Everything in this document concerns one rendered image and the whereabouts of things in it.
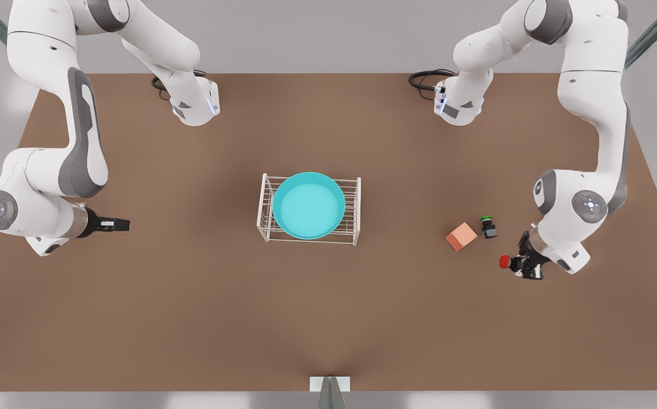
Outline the cyan plate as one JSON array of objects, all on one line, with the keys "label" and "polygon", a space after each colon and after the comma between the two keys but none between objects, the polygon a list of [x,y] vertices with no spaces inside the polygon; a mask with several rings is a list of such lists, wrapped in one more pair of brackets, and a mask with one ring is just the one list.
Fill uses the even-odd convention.
[{"label": "cyan plate", "polygon": [[345,207],[344,193],[333,179],[321,173],[299,173],[277,188],[272,215],[288,235],[318,239],[336,229]]}]

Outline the orange cube block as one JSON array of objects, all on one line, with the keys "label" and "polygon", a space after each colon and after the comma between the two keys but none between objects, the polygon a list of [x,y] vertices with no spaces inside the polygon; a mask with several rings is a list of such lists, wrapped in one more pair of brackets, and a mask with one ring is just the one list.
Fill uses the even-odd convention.
[{"label": "orange cube block", "polygon": [[475,238],[477,238],[477,235],[471,226],[467,225],[467,223],[462,223],[446,236],[446,241],[451,244],[453,249],[459,252],[467,244],[471,243],[471,241],[474,241]]}]

